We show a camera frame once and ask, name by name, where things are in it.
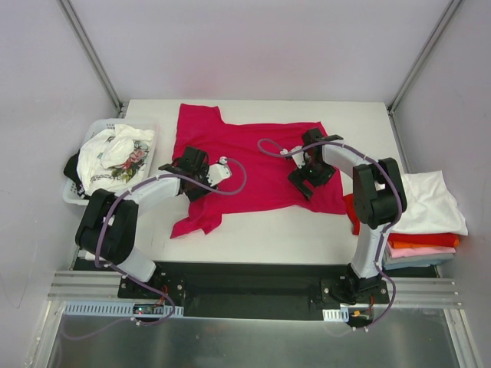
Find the cable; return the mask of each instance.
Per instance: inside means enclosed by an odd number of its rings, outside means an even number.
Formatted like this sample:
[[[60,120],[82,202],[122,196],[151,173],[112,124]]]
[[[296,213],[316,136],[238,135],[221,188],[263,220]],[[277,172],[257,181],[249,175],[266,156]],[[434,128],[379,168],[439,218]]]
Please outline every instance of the cable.
[[[375,263],[375,268],[377,269],[377,272],[379,273],[379,275],[382,276],[383,278],[387,279],[392,284],[392,297],[390,298],[389,304],[387,305],[387,308],[385,308],[384,312],[382,312],[382,314],[379,317],[377,317],[370,324],[370,326],[373,326],[380,319],[382,319],[383,317],[385,317],[387,315],[388,311],[394,305],[394,302],[395,302],[395,299],[396,299],[396,283],[394,282],[394,280],[392,280],[389,276],[387,276],[382,271],[381,267],[378,264],[378,260],[381,257],[382,248],[384,247],[385,235],[387,234],[387,231],[390,228],[392,228],[394,225],[396,225],[399,222],[400,217],[402,216],[402,202],[400,201],[400,197],[399,197],[399,194],[397,193],[397,189],[396,189],[394,183],[392,182],[392,180],[390,179],[389,175],[385,172],[385,170],[382,168],[382,166],[377,161],[375,161],[374,159],[372,159],[372,158],[364,155],[363,153],[361,153],[360,151],[358,151],[354,147],[349,146],[349,145],[344,144],[344,143],[338,143],[338,142],[334,142],[334,141],[331,141],[331,142],[315,142],[315,143],[309,144],[309,145],[307,145],[305,147],[302,147],[301,149],[297,149],[294,152],[290,152],[290,153],[286,153],[286,154],[281,154],[281,153],[278,154],[278,153],[269,152],[268,150],[262,148],[262,144],[264,142],[271,143],[272,145],[276,146],[276,148],[278,148],[280,150],[283,150],[284,149],[283,147],[281,147],[279,144],[277,144],[274,140],[270,140],[270,139],[267,139],[267,138],[263,138],[262,140],[259,140],[258,141],[258,148],[259,148],[259,150],[262,153],[264,153],[266,155],[269,155],[269,156],[282,158],[282,159],[285,158],[285,157],[290,157],[290,156],[296,155],[297,153],[300,153],[300,152],[304,152],[304,151],[309,150],[312,147],[316,147],[316,146],[338,146],[338,147],[347,149],[348,151],[351,151],[352,153],[354,153],[358,157],[361,157],[362,159],[368,161],[369,163],[374,164],[374,166],[377,167],[377,170],[382,174],[382,176],[384,177],[384,179],[387,181],[387,184],[390,186],[390,190],[392,190],[392,193],[394,194],[394,197],[395,197],[396,203],[397,203],[397,215],[396,215],[396,218],[391,223],[385,225],[382,228],[382,236],[381,236],[381,238],[380,238],[380,240],[378,242],[378,245],[377,245],[377,252],[375,254],[374,263]]]

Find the metal frame pole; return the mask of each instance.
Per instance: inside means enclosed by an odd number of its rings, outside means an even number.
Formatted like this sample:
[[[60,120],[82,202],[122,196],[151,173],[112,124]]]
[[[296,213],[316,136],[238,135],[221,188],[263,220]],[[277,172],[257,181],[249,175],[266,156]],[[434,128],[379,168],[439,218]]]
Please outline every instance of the metal frame pole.
[[[407,74],[404,82],[399,88],[399,91],[396,93],[392,103],[389,105],[388,110],[389,114],[394,113],[394,111],[399,107],[400,102],[403,100],[407,91],[415,81],[416,77],[419,75],[423,66],[426,64],[428,58],[433,52],[435,46],[437,46],[438,41],[441,39],[443,33],[447,29],[448,25],[454,18],[455,14],[459,10],[460,6],[465,2],[465,0],[450,0],[449,4],[443,11],[440,19],[437,22],[437,25],[431,32],[430,37],[428,38],[426,44],[423,46],[420,54],[417,56],[415,62],[411,66],[409,73]]]
[[[77,36],[81,47],[84,49],[87,58],[89,59],[92,68],[95,71],[95,74],[99,78],[99,81],[102,84],[102,87],[106,91],[107,96],[110,101],[116,107],[117,114],[120,113],[121,108],[123,106],[120,98],[117,95],[116,90],[114,89],[113,84],[111,83],[104,66],[101,63],[100,58],[97,56],[97,52],[92,45],[90,38],[87,35],[87,32],[84,29],[84,26],[79,19],[77,12],[75,11],[74,6],[71,4],[70,0],[57,0],[58,4],[61,7],[61,10],[67,17],[70,26],[73,28],[75,35]]]

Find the laundry basket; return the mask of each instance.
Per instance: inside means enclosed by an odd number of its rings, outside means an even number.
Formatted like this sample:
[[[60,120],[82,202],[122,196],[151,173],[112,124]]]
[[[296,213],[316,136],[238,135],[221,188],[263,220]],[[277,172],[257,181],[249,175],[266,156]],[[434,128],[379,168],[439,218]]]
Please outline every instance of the laundry basket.
[[[94,121],[87,134],[85,134],[82,146],[90,140],[96,134],[102,132],[105,129],[114,129],[117,124],[125,124],[132,126],[133,128],[138,128],[142,130],[153,130],[155,134],[153,135],[152,142],[150,144],[150,151],[147,156],[147,161],[145,163],[145,169],[143,171],[143,179],[146,179],[150,174],[150,166],[152,165],[153,154],[155,153],[155,147],[157,145],[157,138],[159,136],[159,126],[155,123],[151,123],[145,120],[134,120],[134,119],[102,119]],[[89,203],[88,199],[82,199],[77,194],[77,185],[68,179],[64,189],[63,189],[63,200],[66,203],[74,203],[75,205],[87,205]]]

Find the red t-shirt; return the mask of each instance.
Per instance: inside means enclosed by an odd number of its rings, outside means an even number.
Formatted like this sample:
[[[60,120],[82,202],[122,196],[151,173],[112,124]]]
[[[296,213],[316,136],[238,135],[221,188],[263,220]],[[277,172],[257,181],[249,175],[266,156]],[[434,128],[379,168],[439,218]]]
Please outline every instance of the red t-shirt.
[[[211,193],[189,204],[189,217],[177,222],[171,238],[202,229],[211,232],[222,222],[222,214],[267,211],[300,205],[313,212],[346,213],[341,176],[337,171],[325,185],[314,189],[310,201],[288,181],[295,170],[293,160],[270,157],[258,150],[261,138],[269,138],[291,150],[302,145],[302,134],[312,128],[325,130],[320,123],[254,123],[233,125],[223,122],[218,107],[181,105],[177,123],[173,159],[183,155],[186,146],[209,154],[209,162],[221,156],[240,161],[247,172],[247,184],[237,195]],[[277,149],[265,146],[277,153]],[[241,170],[230,163],[232,177],[219,184],[219,189],[232,191],[240,187]]]

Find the table surface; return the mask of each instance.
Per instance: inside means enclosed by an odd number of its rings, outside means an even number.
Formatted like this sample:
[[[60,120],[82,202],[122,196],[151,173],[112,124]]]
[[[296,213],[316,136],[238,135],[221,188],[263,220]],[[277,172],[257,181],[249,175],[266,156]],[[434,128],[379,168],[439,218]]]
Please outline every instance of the table surface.
[[[374,158],[400,156],[383,103],[250,101],[250,100],[132,100],[128,119],[160,125],[150,174],[170,163],[181,103],[218,106],[226,123],[292,123],[321,121]],[[351,179],[342,176],[344,193]],[[168,199],[139,217],[135,245],[155,261],[339,265],[351,261],[358,237],[345,215],[313,213],[293,206],[273,211],[224,215],[208,235],[201,231],[170,239],[173,224],[187,217],[184,195]]]

